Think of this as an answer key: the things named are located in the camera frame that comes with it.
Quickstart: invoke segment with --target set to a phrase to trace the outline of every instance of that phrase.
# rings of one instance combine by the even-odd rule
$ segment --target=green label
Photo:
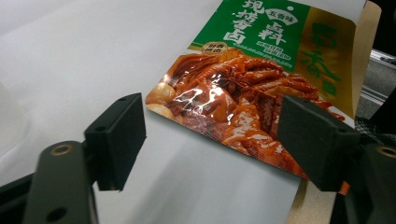
[[[309,9],[287,0],[225,0],[191,45],[225,42],[293,71]]]

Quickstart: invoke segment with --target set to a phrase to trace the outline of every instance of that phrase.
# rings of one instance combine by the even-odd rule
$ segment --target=plastic snack bag
[[[307,178],[276,140],[282,98],[354,117],[356,25],[279,0],[224,0],[148,94],[148,108],[245,155]]]

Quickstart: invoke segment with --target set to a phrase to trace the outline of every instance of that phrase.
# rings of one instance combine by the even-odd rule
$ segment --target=metal screw
[[[72,148],[73,148],[72,145],[60,145],[60,146],[53,148],[50,151],[50,154],[52,156],[62,156],[64,154],[69,153],[72,150]]]
[[[376,150],[385,156],[396,159],[396,149],[393,147],[381,146],[381,147],[377,147]]]

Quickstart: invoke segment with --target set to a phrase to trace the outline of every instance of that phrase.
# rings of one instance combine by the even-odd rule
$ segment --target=screw hole
[[[47,221],[48,222],[56,222],[62,219],[65,215],[67,214],[67,210],[64,207],[56,208],[52,210],[48,215],[47,215]]]
[[[62,156],[72,150],[71,145],[60,145],[52,149],[50,152],[52,156]]]
[[[100,126],[100,127],[97,127],[95,130],[96,130],[97,132],[102,132],[102,131],[104,131],[105,129],[106,129],[105,126]]]
[[[396,159],[396,149],[392,147],[378,147],[378,152],[381,154]]]

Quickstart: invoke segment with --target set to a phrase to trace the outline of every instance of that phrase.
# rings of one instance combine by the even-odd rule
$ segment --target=white surface
[[[330,11],[340,17],[347,18],[358,25],[361,12],[367,0],[289,0],[322,10]]]
[[[0,82],[28,133],[0,158],[0,185],[83,131],[118,98],[145,97],[219,0],[0,0]],[[123,192],[96,191],[103,223],[285,223],[299,178],[145,108],[148,138]]]
[[[22,107],[0,82],[0,157],[22,140],[26,125]]]

